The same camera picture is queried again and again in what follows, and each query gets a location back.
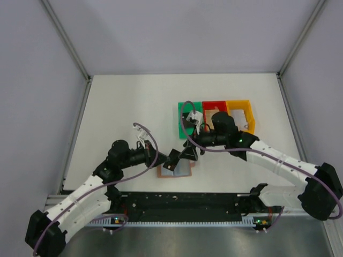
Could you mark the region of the black credit card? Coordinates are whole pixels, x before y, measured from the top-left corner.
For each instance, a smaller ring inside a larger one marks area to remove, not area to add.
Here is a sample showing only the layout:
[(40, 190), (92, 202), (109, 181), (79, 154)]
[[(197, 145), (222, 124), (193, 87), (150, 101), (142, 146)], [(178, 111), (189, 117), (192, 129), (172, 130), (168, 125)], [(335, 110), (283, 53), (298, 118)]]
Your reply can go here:
[(164, 163), (163, 167), (169, 171), (174, 171), (180, 161), (180, 152), (172, 149), (168, 155), (168, 160)]

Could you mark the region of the red plastic bin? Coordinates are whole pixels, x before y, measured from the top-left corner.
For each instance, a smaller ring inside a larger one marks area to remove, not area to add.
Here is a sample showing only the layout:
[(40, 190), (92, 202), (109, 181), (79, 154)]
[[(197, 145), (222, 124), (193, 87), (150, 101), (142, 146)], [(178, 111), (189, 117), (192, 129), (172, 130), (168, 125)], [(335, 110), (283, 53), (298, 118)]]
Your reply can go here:
[(214, 129), (212, 123), (212, 116), (219, 112), (227, 112), (227, 105), (225, 101), (204, 101), (202, 102), (204, 123), (206, 123), (206, 130)]

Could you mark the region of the yellow plastic bin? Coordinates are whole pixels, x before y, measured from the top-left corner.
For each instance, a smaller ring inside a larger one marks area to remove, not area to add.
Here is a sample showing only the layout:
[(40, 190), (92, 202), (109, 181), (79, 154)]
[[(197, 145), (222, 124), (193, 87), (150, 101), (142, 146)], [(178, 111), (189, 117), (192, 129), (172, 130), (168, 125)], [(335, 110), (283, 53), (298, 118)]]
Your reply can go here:
[(235, 125), (239, 130), (254, 134), (255, 119), (249, 100), (226, 101), (227, 111), (233, 117)]

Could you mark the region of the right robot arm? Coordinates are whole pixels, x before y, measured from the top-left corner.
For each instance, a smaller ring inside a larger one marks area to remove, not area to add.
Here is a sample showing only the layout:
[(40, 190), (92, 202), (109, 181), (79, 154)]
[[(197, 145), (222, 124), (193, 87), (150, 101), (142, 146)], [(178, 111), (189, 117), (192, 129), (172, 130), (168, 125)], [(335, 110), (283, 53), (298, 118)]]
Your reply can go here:
[(342, 216), (342, 184), (332, 165), (315, 165), (290, 157), (257, 136), (240, 131), (226, 112), (219, 111), (212, 116), (214, 127), (209, 131), (202, 129), (202, 114), (198, 111), (180, 117), (180, 125), (184, 126), (185, 122), (194, 126), (194, 131), (187, 135), (185, 148), (199, 148), (201, 154), (230, 153), (291, 183), (291, 186), (259, 185), (259, 192), (250, 198), (253, 210), (261, 212), (268, 206), (301, 208), (320, 221)]

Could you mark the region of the brown leather card holder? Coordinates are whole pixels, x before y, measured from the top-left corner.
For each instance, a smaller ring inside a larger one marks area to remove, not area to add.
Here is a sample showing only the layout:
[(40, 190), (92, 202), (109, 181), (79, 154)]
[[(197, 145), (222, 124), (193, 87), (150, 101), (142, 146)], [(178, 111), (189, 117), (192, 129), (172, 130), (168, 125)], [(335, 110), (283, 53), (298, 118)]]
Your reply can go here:
[(189, 161), (186, 159), (181, 159), (176, 165), (174, 171), (170, 171), (163, 166), (157, 167), (157, 177), (158, 178), (179, 178), (179, 177), (191, 177), (192, 168), (195, 167), (194, 161)]

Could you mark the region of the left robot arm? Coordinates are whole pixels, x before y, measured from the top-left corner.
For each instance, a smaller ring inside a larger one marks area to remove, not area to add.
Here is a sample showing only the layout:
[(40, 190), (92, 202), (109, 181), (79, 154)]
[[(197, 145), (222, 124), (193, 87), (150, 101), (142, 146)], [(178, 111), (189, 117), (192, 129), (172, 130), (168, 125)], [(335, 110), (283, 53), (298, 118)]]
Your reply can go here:
[[(167, 160), (150, 130), (139, 123), (133, 126), (139, 133), (135, 149), (125, 140), (116, 140), (105, 160), (76, 190), (48, 210), (37, 210), (30, 216), (25, 243), (32, 248), (33, 256), (59, 256), (69, 240), (90, 221), (121, 208), (116, 184), (135, 179)], [(124, 169), (141, 164), (146, 165), (144, 171), (124, 178)]]

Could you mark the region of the green plastic bin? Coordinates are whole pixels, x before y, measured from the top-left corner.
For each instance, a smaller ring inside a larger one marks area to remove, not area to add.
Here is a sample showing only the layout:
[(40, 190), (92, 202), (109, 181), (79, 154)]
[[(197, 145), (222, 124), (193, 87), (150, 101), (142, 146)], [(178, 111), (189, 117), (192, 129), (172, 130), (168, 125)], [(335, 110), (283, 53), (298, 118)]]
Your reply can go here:
[(182, 105), (183, 105), (183, 102), (178, 103), (178, 118), (177, 118), (178, 119), (178, 134), (179, 134), (180, 139), (186, 139), (187, 137), (186, 137), (184, 131), (182, 130), (182, 126), (181, 126), (181, 122), (180, 122), (180, 115), (182, 115), (182, 121), (183, 121), (185, 130), (186, 130), (187, 134), (190, 135), (193, 132), (194, 125), (193, 125), (193, 123), (191, 123), (187, 120), (187, 117), (188, 117), (190, 112), (193, 112), (193, 107), (191, 104), (187, 104), (184, 107), (183, 112), (181, 112)]

